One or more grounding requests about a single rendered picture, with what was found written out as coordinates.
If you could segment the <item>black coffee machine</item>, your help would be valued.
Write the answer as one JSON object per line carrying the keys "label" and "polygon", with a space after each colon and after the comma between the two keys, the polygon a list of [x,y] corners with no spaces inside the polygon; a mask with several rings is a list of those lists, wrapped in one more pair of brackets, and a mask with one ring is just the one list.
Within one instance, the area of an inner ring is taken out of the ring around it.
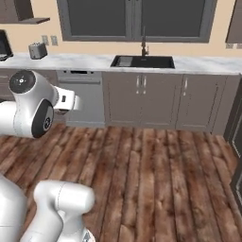
{"label": "black coffee machine", "polygon": [[5,61],[12,56],[13,53],[10,48],[7,32],[4,29],[0,29],[0,61]]}

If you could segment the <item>black sink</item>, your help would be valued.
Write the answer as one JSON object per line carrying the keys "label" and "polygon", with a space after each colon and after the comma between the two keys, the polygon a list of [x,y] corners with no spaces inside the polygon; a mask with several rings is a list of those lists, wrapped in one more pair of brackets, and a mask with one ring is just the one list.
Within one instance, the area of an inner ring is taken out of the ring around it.
{"label": "black sink", "polygon": [[169,68],[174,69],[172,57],[163,56],[115,56],[111,67]]}

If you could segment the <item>grey base cupboard run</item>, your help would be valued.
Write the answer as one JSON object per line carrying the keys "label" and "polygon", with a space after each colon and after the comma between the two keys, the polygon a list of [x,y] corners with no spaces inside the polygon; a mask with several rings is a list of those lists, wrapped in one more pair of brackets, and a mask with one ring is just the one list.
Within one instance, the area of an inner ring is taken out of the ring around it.
{"label": "grey base cupboard run", "polygon": [[105,72],[108,125],[222,134],[240,76]]}

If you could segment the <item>grey dishwasher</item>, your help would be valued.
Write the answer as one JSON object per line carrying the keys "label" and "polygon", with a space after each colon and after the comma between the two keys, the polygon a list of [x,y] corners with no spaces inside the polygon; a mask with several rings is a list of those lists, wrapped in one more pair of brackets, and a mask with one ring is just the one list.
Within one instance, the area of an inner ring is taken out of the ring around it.
{"label": "grey dishwasher", "polygon": [[60,87],[72,90],[81,98],[82,109],[68,112],[69,127],[102,128],[105,126],[102,76],[98,71],[58,70]]}

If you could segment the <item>dark wall cupboard with shelf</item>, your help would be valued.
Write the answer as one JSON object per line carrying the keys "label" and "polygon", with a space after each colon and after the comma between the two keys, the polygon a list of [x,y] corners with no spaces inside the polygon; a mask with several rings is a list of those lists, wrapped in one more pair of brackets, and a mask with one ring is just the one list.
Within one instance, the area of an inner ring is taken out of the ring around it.
{"label": "dark wall cupboard with shelf", "polygon": [[30,0],[0,0],[0,24],[37,25],[49,17],[35,17]]}

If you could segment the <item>dark tap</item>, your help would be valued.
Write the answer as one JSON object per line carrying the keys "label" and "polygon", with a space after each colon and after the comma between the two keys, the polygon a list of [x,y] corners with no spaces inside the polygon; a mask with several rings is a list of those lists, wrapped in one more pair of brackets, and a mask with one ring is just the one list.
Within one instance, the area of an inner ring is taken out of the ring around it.
{"label": "dark tap", "polygon": [[141,55],[142,55],[142,57],[145,57],[146,55],[149,54],[148,46],[147,46],[147,42],[146,42],[146,27],[145,26],[143,26],[141,46],[142,46]]}

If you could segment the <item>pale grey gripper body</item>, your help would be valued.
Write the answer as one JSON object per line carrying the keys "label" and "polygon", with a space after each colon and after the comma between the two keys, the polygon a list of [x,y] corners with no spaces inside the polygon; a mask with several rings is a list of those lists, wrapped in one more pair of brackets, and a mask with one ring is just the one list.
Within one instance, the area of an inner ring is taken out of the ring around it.
{"label": "pale grey gripper body", "polygon": [[83,107],[83,102],[82,102],[81,98],[78,95],[76,95],[75,96],[75,103],[74,103],[74,110],[75,111],[81,111],[82,107]]}

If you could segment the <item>grey framed window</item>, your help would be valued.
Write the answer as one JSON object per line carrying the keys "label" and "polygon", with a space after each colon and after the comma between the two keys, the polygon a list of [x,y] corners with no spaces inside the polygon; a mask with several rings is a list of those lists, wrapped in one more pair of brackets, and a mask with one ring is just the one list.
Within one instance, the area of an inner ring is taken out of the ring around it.
{"label": "grey framed window", "polygon": [[57,0],[62,38],[207,43],[217,0]]}

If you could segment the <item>silver toaster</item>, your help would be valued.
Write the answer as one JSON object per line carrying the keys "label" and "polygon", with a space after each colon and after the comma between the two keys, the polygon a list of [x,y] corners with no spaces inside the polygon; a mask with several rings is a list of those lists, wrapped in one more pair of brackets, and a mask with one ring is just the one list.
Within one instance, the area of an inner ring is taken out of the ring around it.
{"label": "silver toaster", "polygon": [[33,60],[40,60],[47,55],[45,43],[32,43],[28,46],[28,50]]}

